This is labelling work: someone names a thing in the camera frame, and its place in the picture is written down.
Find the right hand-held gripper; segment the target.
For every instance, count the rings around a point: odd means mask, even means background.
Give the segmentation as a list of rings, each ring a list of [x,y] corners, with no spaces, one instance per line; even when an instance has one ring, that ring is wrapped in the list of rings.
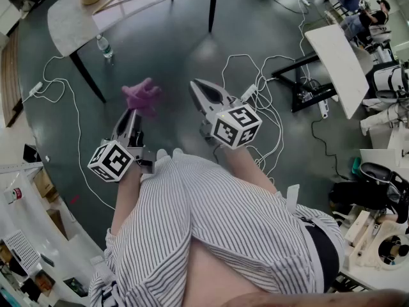
[[[231,98],[218,84],[202,79],[190,81],[189,92],[204,115],[200,132],[207,142],[237,149],[254,140],[263,121],[250,105]]]

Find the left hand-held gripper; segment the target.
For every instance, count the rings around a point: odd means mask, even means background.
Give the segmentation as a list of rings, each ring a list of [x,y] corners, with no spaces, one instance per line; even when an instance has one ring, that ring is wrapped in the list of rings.
[[[142,173],[152,174],[157,160],[156,153],[143,144],[142,118],[135,109],[126,109],[111,134],[96,149],[88,168],[105,182],[119,182],[132,164]]]

